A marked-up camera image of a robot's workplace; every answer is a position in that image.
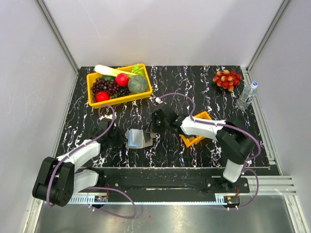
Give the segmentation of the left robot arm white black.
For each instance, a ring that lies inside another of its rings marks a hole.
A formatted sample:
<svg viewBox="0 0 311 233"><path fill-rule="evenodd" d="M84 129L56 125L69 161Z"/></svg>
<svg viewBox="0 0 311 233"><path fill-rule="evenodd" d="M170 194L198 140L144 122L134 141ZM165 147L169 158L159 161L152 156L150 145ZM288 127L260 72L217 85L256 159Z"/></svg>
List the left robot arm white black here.
<svg viewBox="0 0 311 233"><path fill-rule="evenodd" d="M107 146L122 146L127 142L125 133L111 119L100 121L90 138L72 151L57 158L46 157L39 169L32 196L51 206L67 205L76 193L90 187L100 192L105 187L104 172L97 168L79 169Z"/></svg>

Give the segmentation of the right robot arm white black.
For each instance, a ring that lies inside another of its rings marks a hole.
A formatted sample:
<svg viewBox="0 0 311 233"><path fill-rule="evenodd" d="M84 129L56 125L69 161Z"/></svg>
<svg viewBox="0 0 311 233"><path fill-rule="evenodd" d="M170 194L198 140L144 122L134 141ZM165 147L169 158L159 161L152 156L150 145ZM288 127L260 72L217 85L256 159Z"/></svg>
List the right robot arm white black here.
<svg viewBox="0 0 311 233"><path fill-rule="evenodd" d="M253 148L260 144L238 119L209 120L191 115L178 115L167 104L161 103L153 108L151 121L144 126L149 133L170 131L185 137L202 136L216 141L224 150L227 159L221 186L224 191L232 192L238 185L238 178L244 172Z"/></svg>

